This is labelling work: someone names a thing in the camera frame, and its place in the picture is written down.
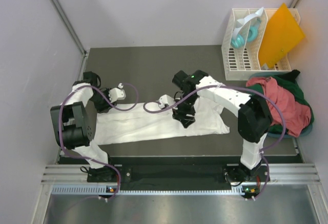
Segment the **light gray wall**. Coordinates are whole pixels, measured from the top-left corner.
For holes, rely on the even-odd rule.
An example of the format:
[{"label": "light gray wall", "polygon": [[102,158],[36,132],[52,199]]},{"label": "light gray wall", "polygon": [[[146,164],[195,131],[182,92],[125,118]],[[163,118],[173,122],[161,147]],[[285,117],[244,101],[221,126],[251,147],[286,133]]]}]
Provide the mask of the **light gray wall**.
[{"label": "light gray wall", "polygon": [[69,93],[81,55],[49,0],[0,0],[0,223],[29,223],[54,160],[50,107]]},{"label": "light gray wall", "polygon": [[315,116],[312,133],[300,138],[305,156],[315,163],[328,196],[328,0],[301,0],[297,6],[306,39],[290,54],[301,71],[299,84]]},{"label": "light gray wall", "polygon": [[221,44],[231,8],[292,0],[60,0],[85,48]]}]

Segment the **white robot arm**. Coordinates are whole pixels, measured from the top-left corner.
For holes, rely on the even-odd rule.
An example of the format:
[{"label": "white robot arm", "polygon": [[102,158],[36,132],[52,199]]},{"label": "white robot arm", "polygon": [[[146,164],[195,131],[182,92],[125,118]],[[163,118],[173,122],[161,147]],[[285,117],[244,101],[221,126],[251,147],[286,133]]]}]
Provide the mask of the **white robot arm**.
[{"label": "white robot arm", "polygon": [[[61,132],[63,135],[64,146],[72,151],[77,152],[83,157],[88,157],[106,164],[110,164],[108,154],[100,149],[94,141],[94,133],[89,124],[89,119],[85,107],[89,100],[94,103],[98,113],[107,112],[111,106],[103,99],[103,97],[92,88],[82,88],[76,90],[81,86],[95,86],[100,87],[100,77],[93,72],[84,73],[84,79],[75,82],[72,87],[72,92],[75,94],[65,103],[62,116]],[[126,94],[123,90],[123,85],[119,84],[118,87],[109,89],[104,88],[102,93],[112,103],[116,104],[117,100],[125,99]],[[52,107],[50,110],[52,124],[55,132],[55,138],[59,143],[59,110],[60,106]],[[88,181],[107,181],[108,177],[112,177],[110,168],[98,164],[93,160],[87,159],[90,164],[89,175],[93,179]]]},{"label": "white robot arm", "polygon": [[[267,130],[272,122],[266,101],[261,97],[224,88],[223,83],[200,70],[192,75],[180,71],[172,82],[181,89],[182,97],[186,97],[196,89],[201,89],[173,108],[173,118],[180,121],[185,128],[195,122],[193,105],[199,96],[213,100],[238,117],[238,132],[243,138],[240,162],[248,171],[247,174],[252,175],[260,166],[260,149],[263,148]],[[159,107],[171,106],[176,101],[178,100],[172,101],[171,97],[164,95],[159,99]]]}]

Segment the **dark gray work surface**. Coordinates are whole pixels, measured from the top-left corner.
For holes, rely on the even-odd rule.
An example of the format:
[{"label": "dark gray work surface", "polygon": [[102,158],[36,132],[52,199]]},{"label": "dark gray work surface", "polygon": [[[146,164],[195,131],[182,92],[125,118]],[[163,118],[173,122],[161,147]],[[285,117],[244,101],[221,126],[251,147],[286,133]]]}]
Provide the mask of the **dark gray work surface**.
[{"label": "dark gray work surface", "polygon": [[[86,71],[100,76],[102,87],[115,87],[118,83],[135,85],[140,103],[157,100],[163,94],[173,96],[178,91],[172,83],[174,74],[180,70],[191,74],[197,69],[226,85],[245,86],[245,82],[226,81],[220,46],[92,48],[86,66]],[[125,90],[124,103],[133,103],[135,94],[129,87]],[[138,141],[101,148],[111,156],[241,155],[242,138],[237,132],[237,118],[226,109],[221,117],[230,127],[229,134]],[[267,138],[264,145],[274,141]],[[291,139],[284,139],[265,153],[296,155]]]},{"label": "dark gray work surface", "polygon": [[268,186],[255,202],[241,196],[117,196],[108,203],[83,198],[51,195],[44,224],[319,223],[306,186]]}]

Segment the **white plastic basket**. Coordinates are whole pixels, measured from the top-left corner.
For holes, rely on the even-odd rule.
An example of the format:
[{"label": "white plastic basket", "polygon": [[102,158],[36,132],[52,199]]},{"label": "white plastic basket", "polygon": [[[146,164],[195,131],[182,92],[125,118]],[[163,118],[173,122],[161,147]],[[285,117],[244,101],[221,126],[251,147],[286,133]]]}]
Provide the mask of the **white plastic basket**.
[{"label": "white plastic basket", "polygon": [[[246,43],[243,47],[238,49],[231,46],[232,32],[235,27],[236,20],[244,18],[246,15],[256,12],[258,9],[232,9],[230,14],[227,30],[225,32],[222,44],[222,56],[223,65],[226,80],[248,80],[251,75],[258,72],[289,72],[291,66],[288,62],[288,56],[286,55],[280,60],[274,68],[269,70],[261,70],[258,61],[258,52],[262,43],[265,28],[268,20],[276,12],[277,9],[265,9],[261,16],[261,24],[258,29],[258,36],[252,42]],[[289,9],[294,16],[295,21],[300,23],[300,16],[297,9]],[[248,31],[252,22],[248,22],[248,25],[244,26],[240,31],[243,38],[247,38]]]}]

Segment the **orange folder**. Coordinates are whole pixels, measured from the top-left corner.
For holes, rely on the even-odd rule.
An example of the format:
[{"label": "orange folder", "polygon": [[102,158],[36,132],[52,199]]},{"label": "orange folder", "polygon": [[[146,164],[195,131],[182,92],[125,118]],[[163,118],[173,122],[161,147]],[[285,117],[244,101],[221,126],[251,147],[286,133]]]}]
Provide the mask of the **orange folder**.
[{"label": "orange folder", "polygon": [[282,4],[266,25],[258,53],[260,66],[273,68],[304,37],[286,4]]}]

